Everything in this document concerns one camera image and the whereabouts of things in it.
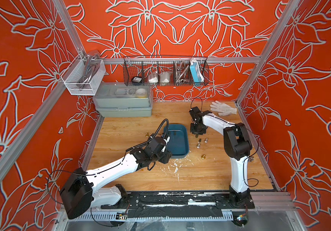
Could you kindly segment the teal plastic storage box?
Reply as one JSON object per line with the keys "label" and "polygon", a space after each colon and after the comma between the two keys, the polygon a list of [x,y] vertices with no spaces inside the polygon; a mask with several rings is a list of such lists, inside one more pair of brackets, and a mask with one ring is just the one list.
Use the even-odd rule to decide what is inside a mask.
{"label": "teal plastic storage box", "polygon": [[189,153],[188,131],[182,124],[169,124],[168,136],[170,141],[167,150],[172,154],[171,159],[184,158]]}

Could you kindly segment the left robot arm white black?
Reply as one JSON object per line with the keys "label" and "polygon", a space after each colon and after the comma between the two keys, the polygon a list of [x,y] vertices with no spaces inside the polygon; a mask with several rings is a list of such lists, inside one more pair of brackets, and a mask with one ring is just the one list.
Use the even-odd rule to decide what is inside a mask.
{"label": "left robot arm white black", "polygon": [[102,167],[71,172],[60,190],[69,219],[75,219],[92,207],[114,206],[127,197],[122,185],[105,186],[114,180],[143,168],[151,171],[156,163],[167,164],[172,156],[167,145],[169,120],[164,119],[147,141],[126,149],[122,158]]}

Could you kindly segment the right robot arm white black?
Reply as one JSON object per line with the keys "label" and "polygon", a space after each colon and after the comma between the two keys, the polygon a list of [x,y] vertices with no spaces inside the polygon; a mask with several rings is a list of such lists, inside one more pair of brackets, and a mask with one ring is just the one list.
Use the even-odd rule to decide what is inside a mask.
{"label": "right robot arm white black", "polygon": [[201,111],[198,107],[189,110],[192,119],[190,132],[203,135],[212,128],[223,136],[224,150],[230,158],[231,182],[229,204],[233,208],[254,208],[250,187],[247,183],[247,160],[253,148],[246,126],[223,120],[211,111]]}

